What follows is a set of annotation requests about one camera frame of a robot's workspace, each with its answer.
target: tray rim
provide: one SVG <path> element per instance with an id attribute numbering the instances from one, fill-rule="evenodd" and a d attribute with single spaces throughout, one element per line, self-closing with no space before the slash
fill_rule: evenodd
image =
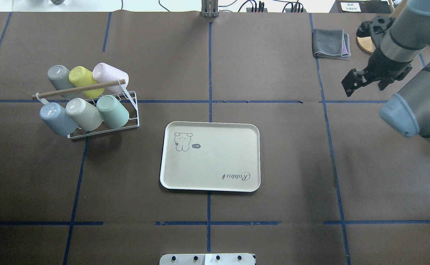
<path id="1" fill-rule="evenodd" d="M 210 188 L 210 189 L 201 189 L 201 188 L 194 188 L 194 187 L 185 187 L 185 188 L 175 188 L 172 186 L 169 186 L 165 183 L 164 179 L 164 172 L 165 172 L 165 164 L 166 164 L 166 153 L 168 152 L 167 149 L 164 148 L 164 144 L 166 143 L 166 140 L 168 139 L 168 128 L 170 125 L 174 123 L 185 123 L 185 124 L 229 124 L 229 125 L 236 125 L 236 126 L 252 126 L 255 128 L 255 132 L 257 134 L 257 153 L 258 153 L 258 173 L 259 173 L 259 182 L 253 190 L 239 190 L 237 188 Z M 159 182 L 163 187 L 170 189 L 170 190 L 189 190 L 189 191 L 237 191 L 237 192 L 253 192 L 257 191 L 257 189 L 261 186 L 261 144 L 260 144 L 260 138 L 261 134 L 259 132 L 259 129 L 254 124 L 242 124 L 242 123 L 211 123 L 211 122 L 185 122 L 185 121 L 173 121 L 170 122 L 168 125 L 166 125 L 166 128 L 164 130 L 164 138 L 163 138 L 163 153 L 161 156 L 161 169 L 159 170 Z"/>

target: white tray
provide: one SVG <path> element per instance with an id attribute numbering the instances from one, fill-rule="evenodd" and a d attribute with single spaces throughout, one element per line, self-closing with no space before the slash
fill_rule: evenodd
<path id="1" fill-rule="evenodd" d="M 171 122 L 159 180 L 178 190 L 255 191 L 261 184 L 259 130 L 252 124 Z"/>

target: wooden coaster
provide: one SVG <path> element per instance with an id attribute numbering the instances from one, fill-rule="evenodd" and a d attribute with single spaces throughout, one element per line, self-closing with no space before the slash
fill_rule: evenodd
<path id="1" fill-rule="evenodd" d="M 364 52 L 372 53 L 372 52 L 375 51 L 375 45 L 372 42 L 372 38 L 371 37 L 365 37 L 365 38 L 356 37 L 356 42 L 357 42 L 357 45 Z"/>

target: white label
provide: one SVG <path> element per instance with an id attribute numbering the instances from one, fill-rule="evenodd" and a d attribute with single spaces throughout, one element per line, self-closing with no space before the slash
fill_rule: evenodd
<path id="1" fill-rule="evenodd" d="M 341 9 L 347 12 L 361 12 L 359 3 L 343 3 L 341 2 Z"/>

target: gray towel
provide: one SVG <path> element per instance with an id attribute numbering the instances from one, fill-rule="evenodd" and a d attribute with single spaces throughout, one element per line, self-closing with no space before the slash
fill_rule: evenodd
<path id="1" fill-rule="evenodd" d="M 340 29 L 314 29 L 311 47 L 318 57 L 348 60 L 351 56 L 349 35 Z"/>

